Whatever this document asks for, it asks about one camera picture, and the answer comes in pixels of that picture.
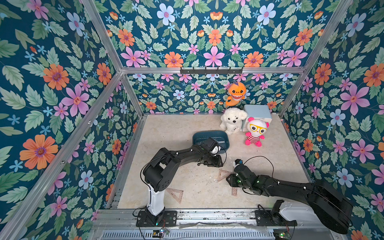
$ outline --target pink plush toy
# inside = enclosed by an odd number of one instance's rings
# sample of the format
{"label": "pink plush toy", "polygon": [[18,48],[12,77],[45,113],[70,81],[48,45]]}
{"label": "pink plush toy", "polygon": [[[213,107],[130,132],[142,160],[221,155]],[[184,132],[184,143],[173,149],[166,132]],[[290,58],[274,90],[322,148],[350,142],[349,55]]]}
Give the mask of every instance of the pink plush toy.
{"label": "pink plush toy", "polygon": [[268,127],[268,122],[264,122],[260,119],[248,118],[247,129],[249,132],[245,134],[247,136],[245,144],[255,144],[256,146],[261,147],[262,143],[260,142],[260,139],[265,139],[263,134],[266,132]]}

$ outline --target teal plastic tray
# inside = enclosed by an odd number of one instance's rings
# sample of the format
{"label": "teal plastic tray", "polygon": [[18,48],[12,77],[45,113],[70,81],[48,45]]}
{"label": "teal plastic tray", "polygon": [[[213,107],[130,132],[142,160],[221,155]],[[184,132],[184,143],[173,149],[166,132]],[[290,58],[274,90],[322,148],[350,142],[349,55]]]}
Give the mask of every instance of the teal plastic tray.
{"label": "teal plastic tray", "polygon": [[221,147],[221,150],[218,152],[219,154],[225,153],[224,150],[227,150],[229,148],[229,140],[228,135],[223,131],[204,131],[204,132],[197,132],[192,137],[193,144],[199,144],[203,141],[207,140],[208,138],[213,138],[218,142],[218,144]]}

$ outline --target orange shark plush toy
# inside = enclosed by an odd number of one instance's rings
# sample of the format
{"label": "orange shark plush toy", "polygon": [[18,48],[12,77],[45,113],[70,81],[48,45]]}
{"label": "orange shark plush toy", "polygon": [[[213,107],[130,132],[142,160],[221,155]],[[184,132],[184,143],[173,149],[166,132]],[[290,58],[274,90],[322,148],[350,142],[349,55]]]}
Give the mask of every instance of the orange shark plush toy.
{"label": "orange shark plush toy", "polygon": [[241,100],[245,99],[246,93],[247,93],[247,90],[246,90],[244,84],[232,83],[228,88],[229,97],[227,98],[227,101],[225,102],[225,106],[226,107],[235,106]]}

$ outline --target metal grille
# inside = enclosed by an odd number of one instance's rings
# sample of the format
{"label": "metal grille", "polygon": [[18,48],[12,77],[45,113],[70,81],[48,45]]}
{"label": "metal grille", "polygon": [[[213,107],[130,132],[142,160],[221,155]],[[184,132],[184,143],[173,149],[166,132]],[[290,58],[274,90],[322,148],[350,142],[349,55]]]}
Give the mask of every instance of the metal grille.
{"label": "metal grille", "polygon": [[[153,230],[142,230],[145,239],[159,239],[152,237]],[[142,239],[139,230],[105,230],[102,240],[135,240]],[[163,239],[274,239],[272,232],[269,236],[250,229],[221,229],[221,230],[171,230]]]}

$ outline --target marble floor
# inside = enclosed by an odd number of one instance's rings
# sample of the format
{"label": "marble floor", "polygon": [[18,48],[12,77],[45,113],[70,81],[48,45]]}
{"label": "marble floor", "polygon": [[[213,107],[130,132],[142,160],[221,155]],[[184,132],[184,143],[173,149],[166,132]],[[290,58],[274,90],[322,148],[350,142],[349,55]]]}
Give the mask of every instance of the marble floor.
{"label": "marble floor", "polygon": [[[178,169],[168,188],[183,191],[179,203],[167,191],[164,205],[171,209],[197,208],[256,208],[258,204],[272,207],[281,197],[248,195],[238,188],[237,196],[232,196],[232,188],[225,179],[217,181],[219,170],[233,171],[233,161],[247,160],[253,156],[265,156],[274,165],[274,178],[306,183],[308,179],[296,156],[278,115],[272,115],[272,122],[262,140],[262,147],[246,146],[245,133],[229,136],[230,147],[227,161],[221,168],[186,164]],[[199,131],[220,130],[220,115],[149,115],[137,147],[124,190],[120,197],[119,209],[134,209],[148,202],[148,187],[141,182],[139,172],[157,151],[181,150],[192,145],[192,136]],[[272,166],[264,158],[258,157],[247,162],[255,174],[271,175]]]}

